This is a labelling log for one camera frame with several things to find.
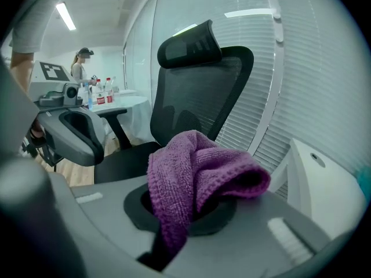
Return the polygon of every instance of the red label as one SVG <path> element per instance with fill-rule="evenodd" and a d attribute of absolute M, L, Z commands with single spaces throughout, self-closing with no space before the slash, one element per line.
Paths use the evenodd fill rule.
<path fill-rule="evenodd" d="M 104 97 L 97 98 L 97 103 L 98 103 L 98 104 L 104 104 L 104 103 L 106 103 L 106 102 L 104 101 Z"/>

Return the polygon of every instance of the chair armrest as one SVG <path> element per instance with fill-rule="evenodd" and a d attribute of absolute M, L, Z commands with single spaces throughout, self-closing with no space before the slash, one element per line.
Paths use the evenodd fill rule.
<path fill-rule="evenodd" d="M 131 148 L 132 145 L 130 144 L 129 139 L 127 138 L 125 132 L 123 131 L 120 122 L 117 119 L 119 114 L 127 113 L 126 108 L 114 108 L 114 109 L 106 109 L 102 110 L 97 113 L 97 115 L 101 118 L 105 118 L 108 124 L 111 126 L 113 132 L 115 133 L 118 142 L 120 143 L 120 149 L 128 149 Z"/>
<path fill-rule="evenodd" d="M 128 110 L 126 108 L 113 108 L 113 109 L 106 109 L 106 110 L 99 111 L 97 112 L 97 115 L 100 118 L 106 118 L 108 116 L 117 116 L 119 114 L 125 114 L 127 113 L 127 111 Z"/>

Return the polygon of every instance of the window blinds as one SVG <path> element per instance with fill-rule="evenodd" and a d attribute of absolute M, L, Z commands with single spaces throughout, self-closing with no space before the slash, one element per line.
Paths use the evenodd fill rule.
<path fill-rule="evenodd" d="M 356 174 L 371 162 L 371 62 L 362 34 L 338 0 L 278 1 L 285 69 L 254 157 L 273 171 L 294 137 Z"/>

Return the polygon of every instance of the white table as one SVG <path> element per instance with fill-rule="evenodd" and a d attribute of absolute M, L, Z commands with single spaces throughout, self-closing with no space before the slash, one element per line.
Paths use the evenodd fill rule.
<path fill-rule="evenodd" d="M 136 139 L 142 142 L 155 141 L 150 131 L 152 108 L 146 97 L 140 96 L 115 96 L 113 103 L 93 105 L 92 111 L 99 112 L 106 109 L 126 108 L 125 114 L 120 114 L 118 120 L 122 128 Z M 112 132 L 106 122 L 106 134 Z"/>

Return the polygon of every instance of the white wall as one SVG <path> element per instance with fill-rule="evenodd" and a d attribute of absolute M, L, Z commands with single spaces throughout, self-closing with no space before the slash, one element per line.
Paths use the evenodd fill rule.
<path fill-rule="evenodd" d="M 70 34 L 56 37 L 49 34 L 44 37 L 42 51 L 49 57 L 57 57 L 62 53 L 68 53 L 80 46 L 87 46 L 90 49 L 111 46 L 116 47 L 122 44 L 123 27 L 112 28 L 107 26 L 96 27 L 93 30 L 71 32 Z"/>
<path fill-rule="evenodd" d="M 123 90 L 123 49 L 122 46 L 100 46 L 92 48 L 94 55 L 91 56 L 90 62 L 84 64 L 88 78 L 96 75 L 100 79 L 116 76 L 119 88 Z M 77 50 L 63 53 L 59 56 L 47 59 L 53 64 L 64 66 L 67 71 L 71 71 L 71 64 Z"/>

